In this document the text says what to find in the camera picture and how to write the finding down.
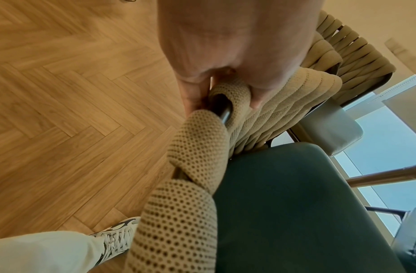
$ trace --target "pants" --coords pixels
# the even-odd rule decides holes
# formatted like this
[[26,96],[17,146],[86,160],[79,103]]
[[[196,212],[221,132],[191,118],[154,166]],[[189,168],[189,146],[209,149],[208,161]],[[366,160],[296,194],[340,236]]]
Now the pants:
[[104,251],[104,239],[54,231],[0,239],[0,273],[86,273]]

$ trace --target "herringbone wood floor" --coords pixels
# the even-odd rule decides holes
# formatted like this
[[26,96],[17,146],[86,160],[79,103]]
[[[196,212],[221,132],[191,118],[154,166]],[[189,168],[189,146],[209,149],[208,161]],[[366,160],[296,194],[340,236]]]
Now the herringbone wood floor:
[[154,5],[0,0],[0,238],[102,230],[171,174],[184,111]]

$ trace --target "human hand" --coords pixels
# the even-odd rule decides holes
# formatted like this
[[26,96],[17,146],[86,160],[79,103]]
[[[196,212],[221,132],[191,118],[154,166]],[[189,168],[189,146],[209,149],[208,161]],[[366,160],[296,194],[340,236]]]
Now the human hand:
[[159,0],[158,37],[185,113],[203,108],[210,80],[237,73],[258,108],[304,59],[322,0]]

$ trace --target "white sneaker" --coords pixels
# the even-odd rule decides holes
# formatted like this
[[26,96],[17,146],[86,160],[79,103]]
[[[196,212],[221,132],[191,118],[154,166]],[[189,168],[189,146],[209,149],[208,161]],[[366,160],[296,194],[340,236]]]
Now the white sneaker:
[[110,228],[91,234],[94,237],[104,238],[104,251],[95,265],[104,263],[130,248],[139,220],[140,217],[128,218]]

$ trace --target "shoelace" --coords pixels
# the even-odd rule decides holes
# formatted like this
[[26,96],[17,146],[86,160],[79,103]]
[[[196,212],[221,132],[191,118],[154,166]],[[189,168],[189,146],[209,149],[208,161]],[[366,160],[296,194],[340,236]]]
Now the shoelace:
[[124,229],[113,230],[100,234],[101,237],[104,237],[104,252],[101,262],[107,260],[110,256],[119,254],[129,249],[133,233],[133,230],[126,226]]

